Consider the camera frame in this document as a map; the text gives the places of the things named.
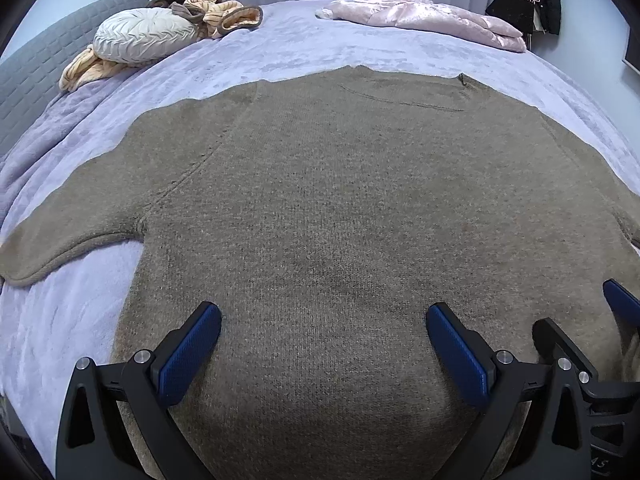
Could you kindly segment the brown knit sweater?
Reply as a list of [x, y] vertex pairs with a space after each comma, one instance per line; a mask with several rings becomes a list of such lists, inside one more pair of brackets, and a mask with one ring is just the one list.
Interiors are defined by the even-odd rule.
[[175, 414], [221, 479], [427, 478], [472, 418], [427, 340], [431, 304], [524, 359], [548, 316], [613, 376], [601, 285], [639, 287], [638, 196], [463, 75], [346, 67], [150, 110], [11, 232], [2, 278], [120, 240], [143, 252], [115, 358], [221, 308]]

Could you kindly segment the beige and brown clothes pile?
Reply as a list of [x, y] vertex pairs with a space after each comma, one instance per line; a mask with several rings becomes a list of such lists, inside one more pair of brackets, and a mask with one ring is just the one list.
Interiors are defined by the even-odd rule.
[[[145, 8], [166, 8], [188, 20], [198, 29], [198, 40], [195, 42], [220, 39], [239, 29], [254, 30], [262, 24], [262, 9], [259, 6], [246, 6], [238, 0], [152, 0]], [[61, 91], [74, 92], [84, 84], [111, 78], [126, 68], [138, 68], [161, 61], [140, 65], [105, 61], [94, 53], [92, 41], [65, 66], [58, 80]]]

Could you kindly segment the lavender plush bed blanket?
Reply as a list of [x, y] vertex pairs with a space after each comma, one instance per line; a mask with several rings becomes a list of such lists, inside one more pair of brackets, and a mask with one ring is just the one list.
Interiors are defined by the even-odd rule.
[[[273, 3], [258, 29], [203, 40], [145, 70], [127, 70], [58, 96], [1, 163], [1, 231], [9, 234], [86, 160], [114, 148], [146, 110], [205, 99], [259, 79], [343, 66], [442, 77], [467, 74], [538, 107], [596, 148], [630, 188], [639, 159], [605, 112], [569, 76], [533, 53], [462, 39], [316, 17], [316, 0]], [[1, 291], [1, 391], [47, 470], [74, 362], [110, 355], [140, 255], [136, 243], [102, 249], [27, 288]]]

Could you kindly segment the pink satin puffer jacket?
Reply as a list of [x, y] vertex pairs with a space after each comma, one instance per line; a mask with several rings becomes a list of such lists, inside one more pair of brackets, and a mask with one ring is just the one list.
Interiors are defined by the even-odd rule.
[[527, 50], [523, 33], [501, 18], [432, 0], [334, 0], [314, 14], [322, 20], [437, 32], [514, 53]]

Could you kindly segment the grey quilted headboard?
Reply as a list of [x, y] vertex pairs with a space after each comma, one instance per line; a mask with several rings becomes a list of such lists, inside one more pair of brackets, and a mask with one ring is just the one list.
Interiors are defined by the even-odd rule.
[[52, 24], [1, 62], [1, 153], [58, 95], [63, 68], [93, 40], [104, 20], [149, 0], [98, 0]]

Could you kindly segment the white round pleated cushion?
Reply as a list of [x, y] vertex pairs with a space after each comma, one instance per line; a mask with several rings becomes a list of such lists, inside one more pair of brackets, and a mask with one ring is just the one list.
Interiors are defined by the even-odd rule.
[[166, 8], [120, 11], [96, 30], [93, 51], [102, 60], [126, 65], [155, 62], [189, 47], [198, 29]]

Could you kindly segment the wall mounted television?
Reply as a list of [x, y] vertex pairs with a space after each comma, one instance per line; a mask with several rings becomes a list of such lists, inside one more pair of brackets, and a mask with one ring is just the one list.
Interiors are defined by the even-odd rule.
[[631, 26], [629, 29], [624, 62], [636, 73], [640, 73], [640, 35], [638, 26]]

